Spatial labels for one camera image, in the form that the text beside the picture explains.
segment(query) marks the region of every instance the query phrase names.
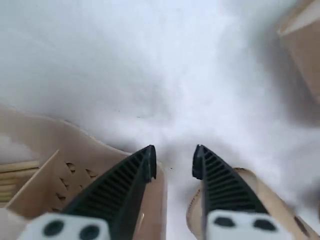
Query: tan box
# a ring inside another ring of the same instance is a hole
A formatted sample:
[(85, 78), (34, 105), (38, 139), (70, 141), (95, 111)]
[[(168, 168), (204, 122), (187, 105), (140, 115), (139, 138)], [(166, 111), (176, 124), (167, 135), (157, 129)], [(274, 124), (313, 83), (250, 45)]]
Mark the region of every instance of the tan box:
[[(4, 106), (0, 106), (0, 116), (0, 135), (27, 146), (42, 159), (40, 170), (6, 206), (26, 220), (59, 212), (99, 175), (129, 155), (63, 120), (29, 116)], [(157, 166), (156, 179), (145, 189), (134, 239), (165, 239), (166, 212), (167, 183), (164, 171)]]
[(320, 0), (299, 2), (281, 21), (277, 33), (320, 103)]

